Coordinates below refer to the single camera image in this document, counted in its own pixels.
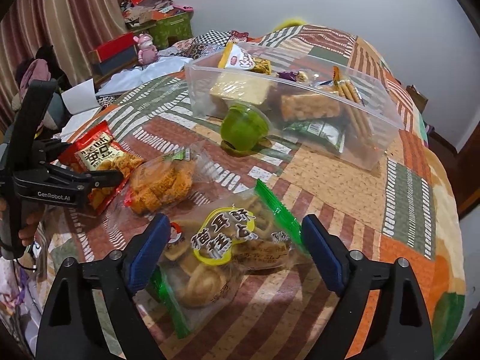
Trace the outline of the person left hand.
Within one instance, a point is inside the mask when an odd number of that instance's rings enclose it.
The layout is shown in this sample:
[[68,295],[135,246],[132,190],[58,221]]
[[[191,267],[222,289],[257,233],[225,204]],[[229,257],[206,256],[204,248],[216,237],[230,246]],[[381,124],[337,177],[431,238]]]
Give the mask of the person left hand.
[[[1,211],[1,233],[7,229],[7,225],[4,223],[4,214],[7,211],[8,205],[7,202],[1,198],[0,202],[0,211]],[[34,242],[34,237],[38,229],[38,224],[40,223],[43,214],[45,211],[45,206],[42,204],[33,204],[33,208],[29,213],[28,217],[25,219],[25,226],[18,231],[18,239],[21,241],[23,246],[29,246]]]

